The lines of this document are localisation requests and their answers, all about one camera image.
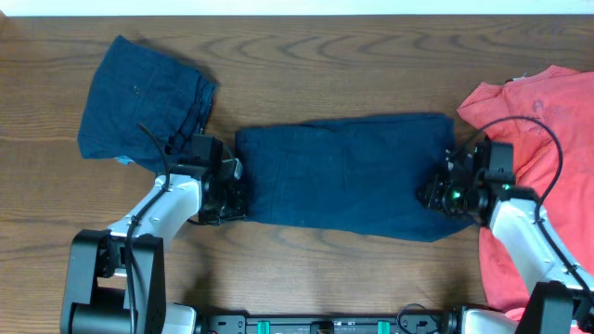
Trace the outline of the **navy blue shorts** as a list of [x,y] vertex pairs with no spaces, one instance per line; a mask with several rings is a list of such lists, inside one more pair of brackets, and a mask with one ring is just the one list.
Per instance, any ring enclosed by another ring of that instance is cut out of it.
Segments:
[[455,234],[471,220],[416,198],[454,147],[453,126],[444,114],[408,113],[243,128],[247,218],[423,242]]

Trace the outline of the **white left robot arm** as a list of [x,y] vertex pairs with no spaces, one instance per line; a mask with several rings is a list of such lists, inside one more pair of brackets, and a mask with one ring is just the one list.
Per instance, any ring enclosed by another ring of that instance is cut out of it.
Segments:
[[199,312],[166,298],[164,253],[191,218],[220,225],[245,215],[238,159],[219,169],[177,165],[103,230],[72,240],[59,330],[62,333],[205,333]]

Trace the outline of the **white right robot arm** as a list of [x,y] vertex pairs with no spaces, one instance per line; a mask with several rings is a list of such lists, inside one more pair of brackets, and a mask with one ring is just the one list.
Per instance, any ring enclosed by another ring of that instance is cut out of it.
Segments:
[[484,220],[504,246],[530,294],[520,320],[464,307],[446,320],[446,333],[568,333],[593,330],[593,276],[549,223],[535,191],[516,186],[513,173],[442,172],[416,194],[421,205],[447,216]]

